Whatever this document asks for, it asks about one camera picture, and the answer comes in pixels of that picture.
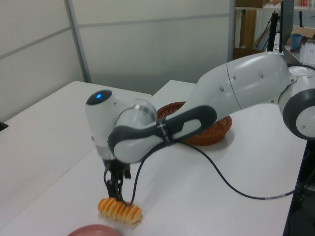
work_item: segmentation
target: monitor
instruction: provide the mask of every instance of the monitor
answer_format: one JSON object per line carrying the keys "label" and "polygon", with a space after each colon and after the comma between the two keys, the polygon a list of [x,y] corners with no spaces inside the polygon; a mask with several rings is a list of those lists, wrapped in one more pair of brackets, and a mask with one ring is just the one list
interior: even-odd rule
{"label": "monitor", "polygon": [[279,52],[283,51],[293,29],[294,0],[283,0],[280,11],[280,43]]}

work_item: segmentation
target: black cable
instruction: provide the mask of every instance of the black cable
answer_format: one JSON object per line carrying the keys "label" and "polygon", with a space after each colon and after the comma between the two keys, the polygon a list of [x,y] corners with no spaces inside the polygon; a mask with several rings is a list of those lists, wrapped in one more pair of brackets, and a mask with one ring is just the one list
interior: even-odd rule
{"label": "black cable", "polygon": [[242,193],[240,191],[238,191],[236,188],[234,188],[225,178],[224,176],[221,174],[221,172],[219,171],[219,169],[217,168],[217,166],[215,165],[215,163],[212,161],[212,159],[207,155],[205,154],[202,150],[198,149],[197,147],[195,146],[192,146],[190,144],[186,144],[184,142],[181,142],[179,141],[179,143],[181,144],[184,144],[192,149],[195,149],[196,151],[200,152],[202,155],[204,155],[210,162],[211,164],[213,165],[213,167],[216,169],[216,171],[218,172],[218,174],[220,175],[220,177],[223,179],[223,181],[227,184],[227,186],[229,186],[231,189],[233,189],[235,192],[237,192],[238,194],[244,196],[244,197],[247,197],[247,198],[251,198],[251,199],[256,199],[256,200],[271,200],[271,199],[278,199],[278,198],[283,198],[283,197],[286,197],[288,195],[291,195],[295,192],[295,190],[291,191],[291,192],[288,192],[288,193],[285,193],[285,194],[281,194],[281,195],[278,195],[278,196],[273,196],[273,197],[253,197],[253,196],[250,196],[250,195],[247,195],[245,193]]}
{"label": "black cable", "polygon": [[[213,167],[216,169],[216,171],[218,172],[218,174],[220,175],[220,177],[222,178],[222,180],[227,184],[227,186],[229,186],[232,190],[234,190],[235,192],[237,192],[238,194],[246,197],[246,198],[251,198],[251,199],[256,199],[256,200],[271,200],[271,199],[278,199],[278,198],[283,198],[283,197],[286,197],[286,196],[289,196],[291,194],[293,194],[295,192],[295,190],[291,191],[291,192],[288,192],[288,193],[285,193],[285,194],[281,194],[281,195],[278,195],[278,196],[273,196],[273,197],[253,197],[253,196],[250,196],[250,195],[247,195],[245,193],[242,193],[240,191],[238,191],[236,188],[234,188],[225,178],[224,176],[222,175],[222,173],[220,172],[220,170],[217,168],[217,166],[215,165],[215,163],[212,161],[212,159],[207,155],[205,154],[202,150],[198,149],[197,147],[195,146],[192,146],[190,144],[186,144],[182,141],[178,141],[178,143],[181,143],[183,145],[186,145],[192,149],[195,149],[196,151],[200,152],[202,155],[204,155],[210,162],[211,164],[213,165]],[[127,202],[125,202],[123,200],[123,197],[121,196],[122,198],[122,202],[126,205],[126,206],[130,206],[132,205],[133,201],[134,201],[134,198],[135,198],[135,194],[136,194],[136,189],[137,189],[137,183],[138,183],[138,179],[139,179],[139,174],[140,174],[140,171],[141,171],[141,168],[143,166],[143,163],[145,162],[145,160],[155,151],[161,149],[164,147],[164,144],[158,144],[156,145],[153,149],[151,149],[148,154],[142,159],[141,163],[140,163],[140,166],[138,168],[138,171],[137,171],[137,174],[136,174],[136,177],[135,177],[135,180],[134,180],[134,185],[133,185],[133,192],[132,192],[132,197],[131,197],[131,201],[130,203],[128,204]],[[106,176],[107,172],[108,172],[108,168],[109,168],[109,164],[106,166],[105,168],[105,172],[104,172],[104,176]]]}
{"label": "black cable", "polygon": [[[121,199],[122,199],[122,202],[128,207],[130,205],[133,204],[133,201],[134,201],[134,197],[136,195],[136,189],[137,189],[137,183],[138,183],[138,179],[139,179],[139,174],[140,174],[140,171],[141,171],[141,168],[143,166],[143,163],[145,162],[145,160],[154,152],[156,152],[157,150],[161,149],[165,147],[164,143],[161,143],[161,144],[158,144],[156,145],[154,148],[152,148],[148,153],[147,155],[144,156],[144,158],[142,159],[141,163],[140,163],[140,166],[138,168],[138,171],[137,171],[137,174],[136,174],[136,178],[134,180],[134,185],[133,185],[133,191],[132,191],[132,197],[131,197],[131,201],[130,203],[127,203],[124,199],[123,199],[123,195],[121,195]],[[107,172],[108,172],[108,169],[109,169],[109,164],[105,167],[105,172],[104,172],[104,177],[106,176]]]}

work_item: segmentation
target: white wall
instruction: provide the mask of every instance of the white wall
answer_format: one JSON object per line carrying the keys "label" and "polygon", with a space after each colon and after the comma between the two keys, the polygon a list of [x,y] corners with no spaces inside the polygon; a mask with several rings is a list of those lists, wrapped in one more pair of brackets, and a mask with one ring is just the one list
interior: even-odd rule
{"label": "white wall", "polygon": [[70,1],[91,82],[150,94],[171,79],[196,83],[227,62],[230,2]]}
{"label": "white wall", "polygon": [[64,0],[2,0],[0,32],[0,121],[83,81]]}

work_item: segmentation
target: floor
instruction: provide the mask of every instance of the floor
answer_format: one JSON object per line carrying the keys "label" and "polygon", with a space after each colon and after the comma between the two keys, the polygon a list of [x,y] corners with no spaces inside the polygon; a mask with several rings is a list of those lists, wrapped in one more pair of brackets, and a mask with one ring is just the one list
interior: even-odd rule
{"label": "floor", "polygon": [[315,236],[315,141],[309,141],[298,182],[307,182],[301,194],[294,194],[283,236]]}
{"label": "floor", "polygon": [[289,217],[283,236],[315,236],[315,194],[305,196],[302,207]]}

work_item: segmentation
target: blue cup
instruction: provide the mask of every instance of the blue cup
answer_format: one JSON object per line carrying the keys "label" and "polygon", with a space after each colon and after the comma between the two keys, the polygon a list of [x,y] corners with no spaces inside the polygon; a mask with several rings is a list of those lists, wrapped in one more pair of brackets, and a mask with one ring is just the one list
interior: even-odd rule
{"label": "blue cup", "polygon": [[291,49],[296,50],[300,47],[302,35],[299,33],[291,34]]}

